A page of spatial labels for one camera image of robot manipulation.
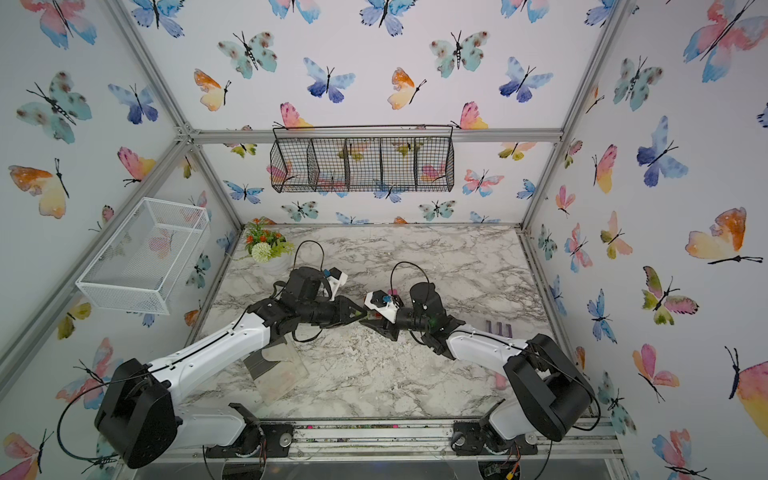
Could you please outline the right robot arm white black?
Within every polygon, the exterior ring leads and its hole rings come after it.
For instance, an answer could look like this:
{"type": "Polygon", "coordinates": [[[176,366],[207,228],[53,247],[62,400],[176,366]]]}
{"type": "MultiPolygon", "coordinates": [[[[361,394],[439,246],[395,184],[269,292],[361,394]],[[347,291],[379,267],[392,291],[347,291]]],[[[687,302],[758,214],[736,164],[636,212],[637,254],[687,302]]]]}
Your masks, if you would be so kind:
{"type": "Polygon", "coordinates": [[[592,387],[551,337],[521,340],[482,332],[448,314],[432,283],[414,285],[410,295],[406,304],[382,290],[367,293],[365,306],[379,317],[363,324],[391,340],[404,331],[418,333],[437,355],[504,375],[516,401],[504,401],[485,416],[496,438],[536,432],[559,442],[595,401],[592,387]]]}

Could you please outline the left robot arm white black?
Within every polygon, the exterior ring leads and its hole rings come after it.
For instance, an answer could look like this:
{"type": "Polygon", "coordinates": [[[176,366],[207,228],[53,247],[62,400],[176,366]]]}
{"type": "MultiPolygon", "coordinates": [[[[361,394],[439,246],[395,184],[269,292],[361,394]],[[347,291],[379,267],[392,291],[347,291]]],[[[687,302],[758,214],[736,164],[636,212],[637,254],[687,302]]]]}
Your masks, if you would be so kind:
{"type": "Polygon", "coordinates": [[[245,308],[234,322],[177,352],[148,363],[130,359],[111,379],[94,419],[112,451],[87,458],[91,466],[122,461],[131,469],[149,465],[166,451],[200,446],[234,457],[268,457],[260,421],[243,405],[227,413],[184,411],[183,403],[202,383],[235,361],[267,348],[302,324],[322,330],[364,319],[367,311],[339,294],[347,276],[337,268],[299,267],[277,281],[271,296],[245,308]]]}

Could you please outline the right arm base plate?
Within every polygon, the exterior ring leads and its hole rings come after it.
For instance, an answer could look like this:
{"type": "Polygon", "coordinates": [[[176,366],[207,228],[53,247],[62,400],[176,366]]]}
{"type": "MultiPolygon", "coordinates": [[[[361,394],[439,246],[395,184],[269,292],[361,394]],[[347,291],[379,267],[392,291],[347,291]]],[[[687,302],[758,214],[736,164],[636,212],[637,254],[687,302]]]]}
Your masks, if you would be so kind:
{"type": "Polygon", "coordinates": [[[489,424],[480,421],[454,422],[449,446],[458,456],[511,455],[517,458],[538,453],[538,446],[529,443],[525,435],[505,440],[489,424]]]}

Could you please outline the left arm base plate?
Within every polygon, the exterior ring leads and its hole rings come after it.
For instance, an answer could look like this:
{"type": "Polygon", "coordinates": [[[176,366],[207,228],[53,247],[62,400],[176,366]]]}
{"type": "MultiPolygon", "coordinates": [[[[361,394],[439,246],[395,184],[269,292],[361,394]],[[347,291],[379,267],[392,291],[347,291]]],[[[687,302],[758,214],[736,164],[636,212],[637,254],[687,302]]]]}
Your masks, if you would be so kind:
{"type": "Polygon", "coordinates": [[[247,425],[233,444],[206,447],[204,452],[206,457],[214,459],[287,458],[294,433],[294,425],[290,423],[247,425]]]}

